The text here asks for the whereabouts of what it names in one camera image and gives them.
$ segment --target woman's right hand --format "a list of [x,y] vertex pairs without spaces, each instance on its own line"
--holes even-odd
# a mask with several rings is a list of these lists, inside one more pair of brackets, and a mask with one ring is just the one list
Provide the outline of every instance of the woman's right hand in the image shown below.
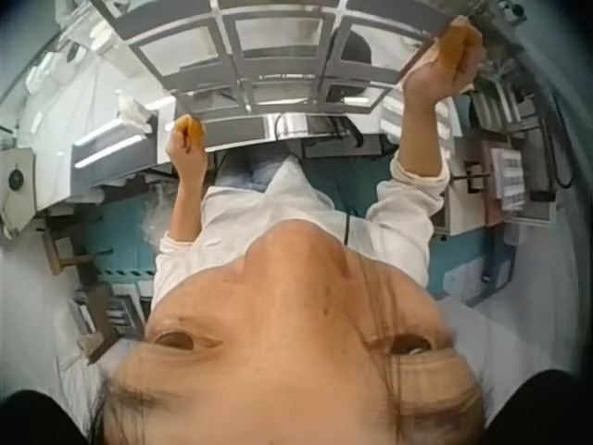
[[167,153],[181,183],[202,185],[208,169],[208,153],[200,121],[187,114],[178,119],[167,144]]

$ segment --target white shirt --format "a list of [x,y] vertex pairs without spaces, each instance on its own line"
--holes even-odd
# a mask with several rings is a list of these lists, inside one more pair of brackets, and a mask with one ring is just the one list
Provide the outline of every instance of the white shirt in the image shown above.
[[[378,202],[366,219],[351,217],[348,247],[426,286],[434,232],[429,218],[443,207],[441,194],[449,179],[447,163],[443,166],[438,177],[421,178],[393,159],[392,179],[377,186]],[[202,201],[202,233],[196,241],[179,243],[165,234],[160,242],[153,308],[185,278],[244,255],[257,238],[286,220],[309,221],[340,241],[345,238],[346,214],[309,184],[294,157],[284,162],[265,193],[212,186]]]

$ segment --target sleeve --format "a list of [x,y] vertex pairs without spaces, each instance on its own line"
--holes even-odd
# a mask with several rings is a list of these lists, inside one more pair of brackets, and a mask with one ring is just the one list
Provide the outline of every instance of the sleeve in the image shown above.
[[419,248],[428,264],[428,242],[433,235],[430,217],[443,208],[443,192],[449,182],[449,169],[433,178],[406,172],[397,160],[391,161],[392,179],[377,185],[378,201],[371,206],[367,220],[384,229],[398,232]]
[[194,243],[180,243],[166,233],[160,240],[152,307],[187,276],[188,256]]

